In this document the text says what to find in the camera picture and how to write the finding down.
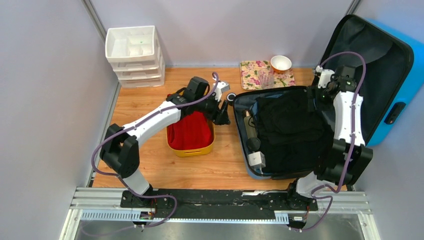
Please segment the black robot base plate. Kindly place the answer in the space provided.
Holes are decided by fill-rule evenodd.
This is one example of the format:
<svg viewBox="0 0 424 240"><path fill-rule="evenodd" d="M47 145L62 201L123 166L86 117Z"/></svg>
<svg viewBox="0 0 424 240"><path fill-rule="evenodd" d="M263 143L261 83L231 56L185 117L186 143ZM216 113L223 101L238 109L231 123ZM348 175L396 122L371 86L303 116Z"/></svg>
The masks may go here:
<svg viewBox="0 0 424 240"><path fill-rule="evenodd" d="M210 189L153 189L147 198L123 191L122 208L154 210L154 216L174 219L271 220L276 211L317 211L316 201L308 204L287 201L285 190L210 190Z"/></svg>

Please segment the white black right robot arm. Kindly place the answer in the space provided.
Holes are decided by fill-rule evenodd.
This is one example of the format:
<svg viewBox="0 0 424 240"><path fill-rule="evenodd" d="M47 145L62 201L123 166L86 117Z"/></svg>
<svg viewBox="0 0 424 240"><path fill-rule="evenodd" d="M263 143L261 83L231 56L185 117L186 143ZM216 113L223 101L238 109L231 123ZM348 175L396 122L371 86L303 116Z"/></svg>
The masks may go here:
<svg viewBox="0 0 424 240"><path fill-rule="evenodd" d="M373 157L366 147L361 125L363 97L354 79L355 69L340 66L336 70L318 65L314 70L318 83L308 87L309 105L333 106L334 136L319 156L311 173L292 182L285 195L286 205L293 210L312 203L314 195L324 189L334 193L343 185L354 184Z"/></svg>

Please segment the red cloth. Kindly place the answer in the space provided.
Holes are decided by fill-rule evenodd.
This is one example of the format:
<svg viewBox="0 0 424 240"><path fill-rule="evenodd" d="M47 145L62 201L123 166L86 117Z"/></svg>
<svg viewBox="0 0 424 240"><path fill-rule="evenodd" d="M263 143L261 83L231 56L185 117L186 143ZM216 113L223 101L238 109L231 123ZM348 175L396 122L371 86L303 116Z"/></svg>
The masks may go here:
<svg viewBox="0 0 424 240"><path fill-rule="evenodd" d="M167 127L167 143L174 150L204 148L213 140L213 131L207 118L198 111Z"/></svg>

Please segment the blue fish print suitcase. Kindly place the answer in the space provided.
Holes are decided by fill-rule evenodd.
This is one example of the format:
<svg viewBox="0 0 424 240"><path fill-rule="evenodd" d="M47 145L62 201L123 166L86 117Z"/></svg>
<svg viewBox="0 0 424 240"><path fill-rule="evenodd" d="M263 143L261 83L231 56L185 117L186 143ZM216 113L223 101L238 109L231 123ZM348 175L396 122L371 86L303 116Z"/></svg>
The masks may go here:
<svg viewBox="0 0 424 240"><path fill-rule="evenodd" d="M354 79L360 85L361 130L366 145L380 144L392 129L393 123L411 102L424 83L424 44L410 35L378 21L357 15L345 16L336 26L322 59L325 66L336 71L349 66L355 70ZM306 86L288 86L255 90L238 94L233 101L235 123L240 139L242 156L248 160L244 111L249 110L255 123L257 99L279 97ZM316 111L329 126L334 136L335 110ZM287 174L264 173L245 164L254 179L301 178L314 170Z"/></svg>

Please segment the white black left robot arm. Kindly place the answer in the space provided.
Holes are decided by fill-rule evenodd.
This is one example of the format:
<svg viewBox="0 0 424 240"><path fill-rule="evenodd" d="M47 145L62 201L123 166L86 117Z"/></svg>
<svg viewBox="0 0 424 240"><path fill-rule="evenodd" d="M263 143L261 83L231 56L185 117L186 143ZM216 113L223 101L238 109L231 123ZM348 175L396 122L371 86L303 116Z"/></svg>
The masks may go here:
<svg viewBox="0 0 424 240"><path fill-rule="evenodd" d="M186 87L166 97L159 107L145 116L123 126L112 124L104 140L94 150L93 157L99 158L113 170L112 176L131 191L138 206L148 207L153 201L149 191L151 184L139 170L139 149L162 129L179 122L194 112L202 113L215 125L228 125L228 101L222 100L223 93L230 90L228 82L219 79L213 72L213 84L194 76Z"/></svg>

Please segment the yellow plastic basket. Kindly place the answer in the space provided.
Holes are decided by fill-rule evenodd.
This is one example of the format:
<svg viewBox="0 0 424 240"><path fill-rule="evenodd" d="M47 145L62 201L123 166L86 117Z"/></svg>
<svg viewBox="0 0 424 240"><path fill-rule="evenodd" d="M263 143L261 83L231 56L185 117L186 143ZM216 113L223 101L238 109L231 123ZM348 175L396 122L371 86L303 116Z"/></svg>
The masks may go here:
<svg viewBox="0 0 424 240"><path fill-rule="evenodd" d="M203 147L203 148L198 148L198 149L191 149L191 150L176 150L176 149L171 148L169 146L169 144L167 143L169 148L178 157L191 157L191 156L199 156L199 155L209 154L213 149L213 144L214 144L214 141L215 141L215 127L213 126L213 123L210 120L208 120L208 123L209 123L209 127L212 130L213 137L214 137L213 142L209 146L206 146L206 147ZM166 128L166 140L168 142L167 128Z"/></svg>

